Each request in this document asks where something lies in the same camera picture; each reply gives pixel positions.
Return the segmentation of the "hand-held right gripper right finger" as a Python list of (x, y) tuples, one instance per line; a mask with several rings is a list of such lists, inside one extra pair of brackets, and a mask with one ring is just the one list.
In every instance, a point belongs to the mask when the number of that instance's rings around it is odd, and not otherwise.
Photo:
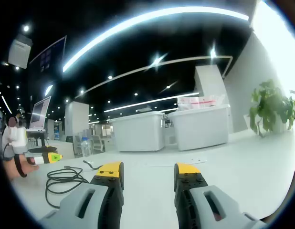
[(174, 204), (180, 229), (264, 229), (266, 224), (246, 212), (219, 189), (209, 186), (192, 165), (174, 165)]

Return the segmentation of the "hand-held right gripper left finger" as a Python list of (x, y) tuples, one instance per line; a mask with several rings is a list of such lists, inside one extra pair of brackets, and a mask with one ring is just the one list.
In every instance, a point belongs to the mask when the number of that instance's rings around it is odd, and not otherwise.
[(59, 209), (45, 215), (44, 229), (118, 229), (124, 204), (124, 164), (101, 166), (90, 183), (62, 199)]

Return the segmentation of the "person's left hand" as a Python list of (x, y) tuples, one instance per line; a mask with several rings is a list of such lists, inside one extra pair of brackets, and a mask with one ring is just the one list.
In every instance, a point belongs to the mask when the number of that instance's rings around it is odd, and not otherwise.
[(14, 161), (19, 175), (23, 178), (27, 177), (30, 172), (39, 169), (38, 165), (32, 164), (30, 157), (26, 157), (23, 154), (16, 155)]

